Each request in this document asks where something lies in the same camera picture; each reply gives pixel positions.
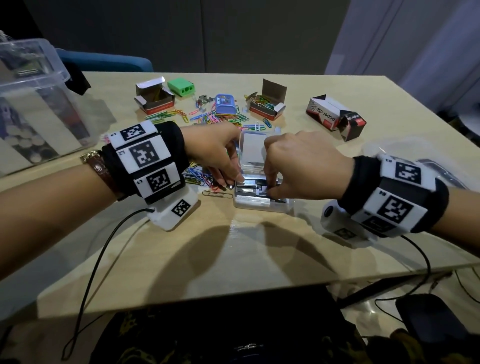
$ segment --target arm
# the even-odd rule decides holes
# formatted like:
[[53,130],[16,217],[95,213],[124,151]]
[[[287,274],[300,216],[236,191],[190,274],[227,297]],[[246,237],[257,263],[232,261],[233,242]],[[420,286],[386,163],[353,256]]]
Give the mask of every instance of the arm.
[[[238,128],[222,123],[186,126],[180,130],[187,157],[208,166],[219,183],[233,184],[243,179],[233,143],[240,136]],[[87,164],[1,192],[0,279],[116,200],[115,194]]]
[[[342,155],[322,132],[271,136],[265,140],[265,174],[272,198],[341,199],[353,173],[352,158]],[[275,187],[281,172],[283,182]],[[443,216],[429,231],[480,257],[480,194],[449,188]]]

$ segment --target table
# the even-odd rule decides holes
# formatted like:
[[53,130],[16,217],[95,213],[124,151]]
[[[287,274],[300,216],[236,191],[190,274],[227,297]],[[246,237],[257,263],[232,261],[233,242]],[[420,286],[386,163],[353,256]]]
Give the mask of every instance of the table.
[[[143,120],[144,114],[133,100],[134,84],[160,76],[96,72],[85,75],[92,85],[86,97],[104,100],[116,119],[110,127],[112,131]],[[480,163],[480,150],[383,76],[163,76],[167,80],[188,79],[195,84],[197,95],[233,94],[240,109],[244,105],[243,95],[261,91],[265,77],[288,87],[285,112],[272,122],[281,126],[283,132],[321,131],[347,156],[358,155],[362,145],[371,140],[420,135],[462,165],[470,166],[469,172],[480,180],[480,168],[474,168]],[[327,131],[306,115],[309,99],[324,93],[367,121],[359,138],[344,143],[338,132]],[[177,98],[176,108],[189,113],[194,110],[194,102],[190,97]],[[256,114],[249,113],[249,117],[261,120]],[[186,125],[180,117],[176,121],[180,126]],[[78,164],[82,153],[2,178],[0,190]],[[236,209],[229,199],[201,194],[199,199],[200,206],[171,232],[162,231],[143,218],[113,239],[96,274],[86,312],[308,284],[395,277],[404,281],[405,277],[425,273],[422,256],[403,239],[380,240],[368,248],[351,249],[322,236],[324,230],[319,221],[325,201],[298,200],[295,216],[288,216]],[[122,204],[116,203],[113,208],[121,212]],[[480,264],[480,259],[440,238],[427,233],[410,237],[429,257],[433,271]],[[38,295],[37,318],[78,313],[98,253]]]

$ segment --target open plastic case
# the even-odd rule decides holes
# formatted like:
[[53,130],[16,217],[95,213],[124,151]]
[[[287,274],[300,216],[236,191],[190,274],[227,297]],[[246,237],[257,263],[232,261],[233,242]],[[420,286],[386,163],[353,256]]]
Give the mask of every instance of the open plastic case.
[[241,132],[239,162],[245,181],[235,183],[233,204],[238,208],[288,213],[293,208],[293,199],[272,200],[266,194],[264,140],[269,135],[261,131]]
[[419,136],[408,136],[400,139],[383,139],[365,143],[362,154],[374,156],[386,153],[394,157],[405,158],[434,170],[437,178],[447,186],[480,192],[480,181],[469,175],[466,170],[469,163],[460,164],[440,152],[427,139]]

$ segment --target person's right hand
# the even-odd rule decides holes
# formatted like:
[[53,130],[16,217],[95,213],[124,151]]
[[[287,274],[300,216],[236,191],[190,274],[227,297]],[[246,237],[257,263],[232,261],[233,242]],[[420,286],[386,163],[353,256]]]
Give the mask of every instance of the person's right hand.
[[[352,177],[354,160],[341,154],[322,132],[298,132],[265,139],[264,172],[273,199],[340,199]],[[278,173],[283,175],[276,186]]]

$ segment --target floor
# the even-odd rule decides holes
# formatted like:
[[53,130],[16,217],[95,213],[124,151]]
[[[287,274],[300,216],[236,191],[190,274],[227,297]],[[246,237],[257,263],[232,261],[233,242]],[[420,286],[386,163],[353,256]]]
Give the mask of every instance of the floor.
[[[471,269],[458,271],[460,280],[468,292],[480,300],[480,280]],[[431,284],[422,286],[418,292],[428,292]],[[389,298],[408,292],[413,285],[404,285],[391,291],[381,298]],[[358,289],[358,285],[331,286],[330,292],[335,296],[339,292],[352,292]],[[470,332],[480,333],[480,305],[471,300],[461,289],[455,275],[438,283],[433,293],[441,297],[452,309],[460,321]],[[392,315],[398,316],[395,304],[380,302],[379,305]],[[344,317],[357,325],[361,335],[388,336],[393,330],[403,325],[397,320],[380,312],[374,305],[373,300],[358,304],[342,310]],[[102,330],[112,318],[113,314],[105,314],[98,321],[88,327],[79,336],[75,351],[69,362],[71,364],[87,363],[96,341]],[[90,322],[96,316],[86,315],[84,322]],[[63,346],[72,336],[75,318],[43,320],[24,323],[13,328],[1,358],[16,358],[22,364],[56,364],[60,363]]]

